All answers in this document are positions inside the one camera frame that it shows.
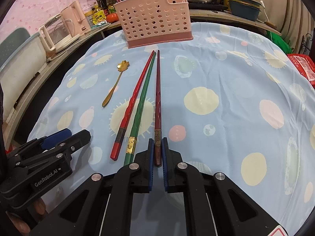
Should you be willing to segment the left hand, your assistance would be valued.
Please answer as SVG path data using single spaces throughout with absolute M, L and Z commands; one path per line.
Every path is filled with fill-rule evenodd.
M 6 214 L 21 235 L 29 235 L 35 226 L 35 222 L 42 221 L 48 212 L 46 211 L 45 202 L 42 198 L 39 198 L 21 213 L 7 211 Z

